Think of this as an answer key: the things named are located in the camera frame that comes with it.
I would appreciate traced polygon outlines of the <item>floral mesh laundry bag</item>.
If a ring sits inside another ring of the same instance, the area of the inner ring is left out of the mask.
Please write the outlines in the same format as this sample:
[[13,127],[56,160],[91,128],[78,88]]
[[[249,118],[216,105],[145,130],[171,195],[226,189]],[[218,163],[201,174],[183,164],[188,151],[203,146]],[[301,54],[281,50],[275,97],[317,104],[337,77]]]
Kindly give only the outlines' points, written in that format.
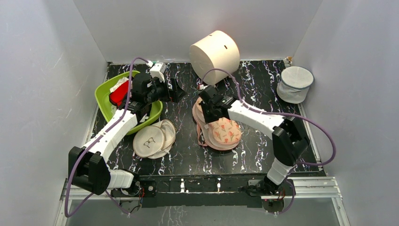
[[198,144],[208,146],[218,151],[228,151],[235,148],[241,141],[241,129],[236,121],[220,118],[206,123],[202,112],[199,97],[193,108],[192,115],[196,122]]

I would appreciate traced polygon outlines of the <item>red bra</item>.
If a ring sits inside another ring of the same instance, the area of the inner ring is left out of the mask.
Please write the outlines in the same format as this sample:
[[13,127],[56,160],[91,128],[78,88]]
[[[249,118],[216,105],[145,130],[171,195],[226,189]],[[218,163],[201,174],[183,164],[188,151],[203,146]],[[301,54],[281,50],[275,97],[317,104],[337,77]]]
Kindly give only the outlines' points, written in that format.
[[119,108],[122,105],[123,100],[126,99],[129,85],[131,85],[131,81],[128,80],[116,91],[109,94],[109,101],[113,106]]

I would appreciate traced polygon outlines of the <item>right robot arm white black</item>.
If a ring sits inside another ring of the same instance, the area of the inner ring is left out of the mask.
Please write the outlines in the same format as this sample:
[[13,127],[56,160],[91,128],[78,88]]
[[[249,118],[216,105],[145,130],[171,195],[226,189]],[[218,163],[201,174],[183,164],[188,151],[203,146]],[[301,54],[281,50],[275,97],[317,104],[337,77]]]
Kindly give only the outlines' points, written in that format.
[[251,196],[277,195],[284,188],[288,175],[299,157],[310,145],[303,117],[290,113],[271,113],[240,101],[234,96],[223,96],[213,86],[201,86],[200,109],[205,123],[226,118],[250,126],[272,140],[274,161],[262,181],[249,181],[244,187]]

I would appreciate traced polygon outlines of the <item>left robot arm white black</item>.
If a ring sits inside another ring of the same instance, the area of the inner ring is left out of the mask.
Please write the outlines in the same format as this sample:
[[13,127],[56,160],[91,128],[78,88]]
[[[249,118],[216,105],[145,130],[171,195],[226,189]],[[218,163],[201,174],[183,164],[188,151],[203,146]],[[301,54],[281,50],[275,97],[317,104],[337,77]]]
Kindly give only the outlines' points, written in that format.
[[176,77],[170,80],[150,74],[132,75],[109,95],[117,110],[109,122],[83,147],[73,147],[68,154],[68,185],[100,195],[106,190],[120,189],[129,196],[140,192],[141,184],[134,173],[109,169],[107,162],[124,136],[137,124],[146,121],[154,102],[179,102],[185,91]]

